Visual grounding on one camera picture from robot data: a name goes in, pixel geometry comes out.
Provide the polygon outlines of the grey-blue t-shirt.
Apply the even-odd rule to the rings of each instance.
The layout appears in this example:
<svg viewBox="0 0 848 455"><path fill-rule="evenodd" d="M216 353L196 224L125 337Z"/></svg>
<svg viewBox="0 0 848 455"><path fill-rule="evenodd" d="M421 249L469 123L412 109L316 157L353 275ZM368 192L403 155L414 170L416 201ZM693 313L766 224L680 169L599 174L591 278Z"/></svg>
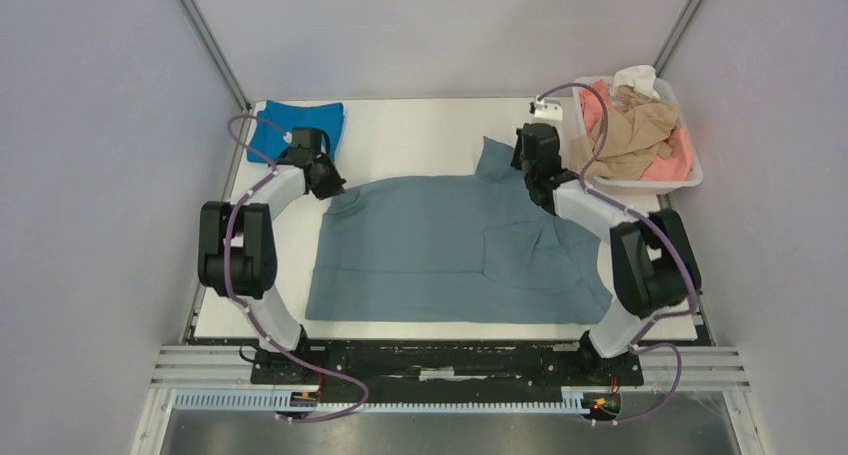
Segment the grey-blue t-shirt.
<svg viewBox="0 0 848 455"><path fill-rule="evenodd" d="M305 314L339 322L593 324L612 294L599 239L535 205L510 146L468 176L407 176L335 197Z"/></svg>

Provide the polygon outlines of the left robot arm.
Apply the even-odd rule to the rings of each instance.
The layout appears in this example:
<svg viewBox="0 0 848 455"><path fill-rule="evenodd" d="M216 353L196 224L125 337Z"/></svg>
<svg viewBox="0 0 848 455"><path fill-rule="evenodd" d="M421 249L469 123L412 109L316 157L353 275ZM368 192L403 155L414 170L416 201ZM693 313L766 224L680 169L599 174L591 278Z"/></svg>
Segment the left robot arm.
<svg viewBox="0 0 848 455"><path fill-rule="evenodd" d="M202 206L198 277L238 307L262 349L279 352L276 371L290 383L301 383L311 376L314 358L298 347L304 329L276 286L274 221L306 195L325 200L342 194L346 181L331 160L331 140L324 131L296 127L291 135L290 146L242 194Z"/></svg>

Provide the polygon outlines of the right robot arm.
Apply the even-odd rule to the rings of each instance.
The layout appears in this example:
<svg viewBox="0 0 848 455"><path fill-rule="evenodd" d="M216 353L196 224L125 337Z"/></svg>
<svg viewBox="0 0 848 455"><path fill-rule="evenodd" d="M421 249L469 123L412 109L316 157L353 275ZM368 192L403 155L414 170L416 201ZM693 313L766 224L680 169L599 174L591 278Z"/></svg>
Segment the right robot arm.
<svg viewBox="0 0 848 455"><path fill-rule="evenodd" d="M577 357L580 375L602 383L657 322L697 311L701 278L685 227L672 209L641 213L563 168L554 126L526 123L516 133L511 165L522 172L531 200L610 248L616 300L581 336Z"/></svg>

